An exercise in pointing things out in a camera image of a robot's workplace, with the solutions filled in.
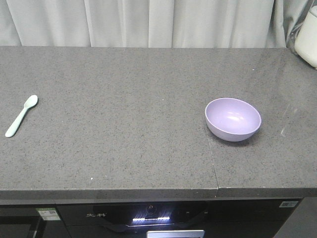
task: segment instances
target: spoon handle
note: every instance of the spoon handle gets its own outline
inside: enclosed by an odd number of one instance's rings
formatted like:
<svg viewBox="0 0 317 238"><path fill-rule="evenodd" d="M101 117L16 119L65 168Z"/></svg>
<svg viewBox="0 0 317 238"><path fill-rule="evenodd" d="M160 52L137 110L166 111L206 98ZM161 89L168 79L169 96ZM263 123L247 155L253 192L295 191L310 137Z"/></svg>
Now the spoon handle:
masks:
<svg viewBox="0 0 317 238"><path fill-rule="evenodd" d="M12 125L9 127L9 129L6 131L5 136L6 137L12 137L18 130L20 123L22 119L24 118L24 115L27 111L27 108L23 108L23 110L20 112L20 114L17 116L17 118L14 120Z"/></svg>

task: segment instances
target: dishwasher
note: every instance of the dishwasher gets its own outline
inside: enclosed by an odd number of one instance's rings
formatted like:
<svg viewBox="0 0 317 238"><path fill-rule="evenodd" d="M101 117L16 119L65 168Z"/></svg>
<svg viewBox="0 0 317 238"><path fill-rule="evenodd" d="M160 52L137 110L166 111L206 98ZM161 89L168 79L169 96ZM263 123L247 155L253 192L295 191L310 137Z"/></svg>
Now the dishwasher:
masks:
<svg viewBox="0 0 317 238"><path fill-rule="evenodd" d="M301 199L0 206L0 238L271 238Z"/></svg>

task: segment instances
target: sticker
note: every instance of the sticker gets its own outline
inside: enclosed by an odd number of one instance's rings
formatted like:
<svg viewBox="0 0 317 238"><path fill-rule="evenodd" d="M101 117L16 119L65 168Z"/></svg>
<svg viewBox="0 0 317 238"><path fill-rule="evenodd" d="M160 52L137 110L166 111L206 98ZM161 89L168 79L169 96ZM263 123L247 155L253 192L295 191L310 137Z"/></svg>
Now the sticker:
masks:
<svg viewBox="0 0 317 238"><path fill-rule="evenodd" d="M44 221L59 221L59 215L55 208L37 208L36 209Z"/></svg>
<svg viewBox="0 0 317 238"><path fill-rule="evenodd" d="M279 207L295 207L298 201L284 201Z"/></svg>

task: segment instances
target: light green spoon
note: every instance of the light green spoon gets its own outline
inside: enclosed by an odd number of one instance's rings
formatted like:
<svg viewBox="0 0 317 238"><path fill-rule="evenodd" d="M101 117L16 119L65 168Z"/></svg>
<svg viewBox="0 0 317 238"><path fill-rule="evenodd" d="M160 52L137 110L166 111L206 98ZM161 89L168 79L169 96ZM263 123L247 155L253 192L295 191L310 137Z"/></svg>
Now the light green spoon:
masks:
<svg viewBox="0 0 317 238"><path fill-rule="evenodd" d="M38 96L36 95L32 95L31 97L28 98L28 100L26 100L26 102L24 103L24 108L23 110L20 112L20 114L18 115L18 117L14 120L14 122L12 123L12 125L9 127L9 129L6 131L5 136L6 137L12 137L14 136L14 134L16 133L16 131L18 130L22 119L24 118L26 112L31 108L34 107L36 104L38 103Z"/></svg>

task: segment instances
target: purple bowl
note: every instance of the purple bowl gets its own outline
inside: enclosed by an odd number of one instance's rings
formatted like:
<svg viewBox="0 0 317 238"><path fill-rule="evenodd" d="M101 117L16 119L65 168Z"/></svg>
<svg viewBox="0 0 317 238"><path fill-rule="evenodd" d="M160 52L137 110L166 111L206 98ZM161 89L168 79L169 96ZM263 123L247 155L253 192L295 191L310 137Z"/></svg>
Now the purple bowl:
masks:
<svg viewBox="0 0 317 238"><path fill-rule="evenodd" d="M205 109L206 123L217 137L241 141L252 136L261 125L259 112L250 104L234 98L219 98Z"/></svg>

